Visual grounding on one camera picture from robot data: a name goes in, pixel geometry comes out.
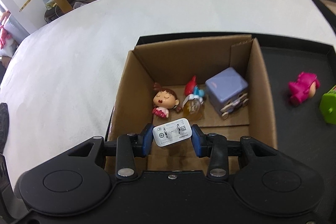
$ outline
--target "green toy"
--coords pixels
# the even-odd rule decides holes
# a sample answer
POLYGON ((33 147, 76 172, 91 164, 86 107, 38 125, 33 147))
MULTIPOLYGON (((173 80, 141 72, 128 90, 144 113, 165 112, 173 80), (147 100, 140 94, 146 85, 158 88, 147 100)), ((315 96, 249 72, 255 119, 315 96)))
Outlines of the green toy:
POLYGON ((320 102, 320 111, 325 122, 336 124, 336 85, 323 94, 320 102))

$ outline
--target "metal rivet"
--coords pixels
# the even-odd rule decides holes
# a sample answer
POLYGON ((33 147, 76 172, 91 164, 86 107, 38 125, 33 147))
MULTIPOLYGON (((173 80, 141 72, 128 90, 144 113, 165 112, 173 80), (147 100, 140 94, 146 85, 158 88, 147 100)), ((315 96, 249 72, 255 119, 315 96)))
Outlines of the metal rivet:
POLYGON ((213 177, 224 177, 226 175, 226 171, 221 168, 215 168, 210 171, 210 175, 213 177))
POLYGON ((122 177, 130 177, 134 174, 134 170, 131 168, 122 168, 118 171, 118 175, 122 177))
POLYGON ((171 174, 171 175, 168 175, 168 178, 169 179, 177 179, 177 175, 171 174))

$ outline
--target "doll hair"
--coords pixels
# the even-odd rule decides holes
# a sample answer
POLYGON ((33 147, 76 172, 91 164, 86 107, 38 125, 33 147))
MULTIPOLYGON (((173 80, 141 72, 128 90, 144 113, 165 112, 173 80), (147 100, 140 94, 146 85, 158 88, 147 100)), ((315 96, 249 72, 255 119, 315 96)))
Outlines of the doll hair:
MULTIPOLYGON (((163 88, 159 83, 156 83, 156 82, 155 82, 155 83, 154 83, 154 87, 153 87, 153 89, 154 89, 154 91, 155 91, 156 93, 158 93, 158 92, 160 92, 160 91, 168 92, 169 94, 171 94, 172 96, 175 97, 175 100, 177 100, 177 95, 176 95, 175 91, 173 91, 173 90, 171 90, 171 89, 163 88)), ((176 111, 177 113, 179 113, 179 112, 182 110, 180 104, 178 104, 177 106, 175 106, 174 109, 175 109, 175 111, 176 111)))

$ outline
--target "doll face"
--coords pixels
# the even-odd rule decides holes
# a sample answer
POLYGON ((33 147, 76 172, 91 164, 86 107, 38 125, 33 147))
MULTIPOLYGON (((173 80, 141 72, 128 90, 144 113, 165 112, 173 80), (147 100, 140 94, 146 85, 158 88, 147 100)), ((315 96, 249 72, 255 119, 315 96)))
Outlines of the doll face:
POLYGON ((179 104, 179 100, 176 100, 174 95, 167 91, 159 91, 153 99, 153 102, 158 107, 165 107, 167 109, 174 108, 179 104))

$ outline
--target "pink toy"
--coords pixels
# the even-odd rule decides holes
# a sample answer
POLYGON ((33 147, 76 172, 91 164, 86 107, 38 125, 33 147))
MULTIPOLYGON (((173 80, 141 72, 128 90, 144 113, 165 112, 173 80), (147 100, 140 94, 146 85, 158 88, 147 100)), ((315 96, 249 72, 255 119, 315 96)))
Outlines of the pink toy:
POLYGON ((302 72, 298 75, 296 82, 288 83, 288 87, 292 93, 290 102, 297 106, 315 95, 316 89, 320 87, 320 82, 316 74, 302 72))

